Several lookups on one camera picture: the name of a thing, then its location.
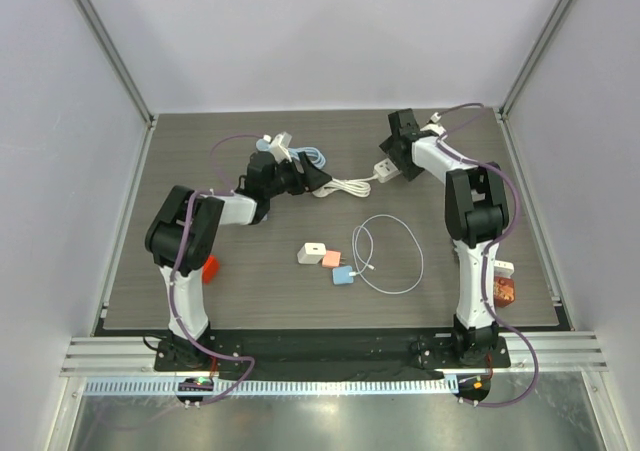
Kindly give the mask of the white usb power strip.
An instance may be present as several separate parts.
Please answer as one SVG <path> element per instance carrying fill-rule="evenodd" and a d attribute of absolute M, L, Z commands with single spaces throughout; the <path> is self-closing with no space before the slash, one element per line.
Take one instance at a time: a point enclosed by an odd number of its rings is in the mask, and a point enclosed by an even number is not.
<path fill-rule="evenodd" d="M 376 180 L 381 184 L 387 183 L 401 174 L 400 170 L 389 158 L 376 163 L 373 170 Z"/>

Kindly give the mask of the white cube charger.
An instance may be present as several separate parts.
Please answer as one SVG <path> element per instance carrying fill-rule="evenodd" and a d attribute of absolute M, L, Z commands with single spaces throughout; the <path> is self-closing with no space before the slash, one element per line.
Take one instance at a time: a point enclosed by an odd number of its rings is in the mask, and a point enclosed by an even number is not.
<path fill-rule="evenodd" d="M 320 263 L 327 253 L 324 243 L 305 242 L 297 253 L 297 262 L 301 265 Z"/>

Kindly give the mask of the pink plug adapter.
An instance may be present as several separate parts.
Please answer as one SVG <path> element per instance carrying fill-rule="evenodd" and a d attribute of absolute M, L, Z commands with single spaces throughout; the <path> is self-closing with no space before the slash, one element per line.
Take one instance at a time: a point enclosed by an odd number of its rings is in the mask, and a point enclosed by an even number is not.
<path fill-rule="evenodd" d="M 327 250 L 324 255 L 321 265 L 324 268 L 334 269 L 344 265 L 344 259 L 340 251 Z"/>

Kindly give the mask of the blue usb charger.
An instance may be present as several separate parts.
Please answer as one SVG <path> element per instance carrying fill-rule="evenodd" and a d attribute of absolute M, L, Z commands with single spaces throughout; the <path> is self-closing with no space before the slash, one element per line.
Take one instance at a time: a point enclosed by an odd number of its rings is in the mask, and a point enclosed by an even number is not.
<path fill-rule="evenodd" d="M 356 276 L 357 273 L 351 266 L 340 266 L 332 269 L 332 282 L 336 286 L 353 284 Z"/>

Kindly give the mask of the red cube socket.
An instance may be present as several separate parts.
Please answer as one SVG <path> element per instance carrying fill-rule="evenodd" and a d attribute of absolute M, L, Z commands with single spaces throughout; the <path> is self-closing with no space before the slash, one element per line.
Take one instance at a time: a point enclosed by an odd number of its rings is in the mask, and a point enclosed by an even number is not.
<path fill-rule="evenodd" d="M 215 256 L 210 255 L 202 268 L 202 283 L 209 284 L 215 278 L 219 269 L 219 261 Z"/>

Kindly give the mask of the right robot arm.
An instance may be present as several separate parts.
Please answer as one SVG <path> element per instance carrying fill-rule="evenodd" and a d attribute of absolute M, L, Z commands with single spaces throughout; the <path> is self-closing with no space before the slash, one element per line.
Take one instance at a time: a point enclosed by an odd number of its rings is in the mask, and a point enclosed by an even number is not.
<path fill-rule="evenodd" d="M 380 149 L 407 180 L 426 171 L 444 185 L 444 221 L 458 256 L 460 284 L 451 354 L 462 366 L 480 366 L 498 347 L 494 264 L 500 241 L 512 229 L 505 189 L 515 188 L 499 166 L 449 146 L 440 120 L 436 113 L 421 127 L 411 109 L 394 111 L 388 115 L 390 136 Z"/>

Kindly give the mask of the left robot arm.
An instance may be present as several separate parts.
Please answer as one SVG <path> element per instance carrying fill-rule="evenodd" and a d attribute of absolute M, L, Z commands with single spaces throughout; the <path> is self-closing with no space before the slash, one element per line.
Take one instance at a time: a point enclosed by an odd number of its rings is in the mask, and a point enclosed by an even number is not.
<path fill-rule="evenodd" d="M 203 275 L 219 227 L 256 225 L 267 216 L 273 198 L 311 193 L 331 181 L 304 153 L 294 161 L 258 151 L 233 191 L 217 195 L 182 185 L 171 188 L 144 241 L 164 279 L 170 309 L 169 337 L 159 350 L 172 349 L 193 371 L 211 361 Z"/>

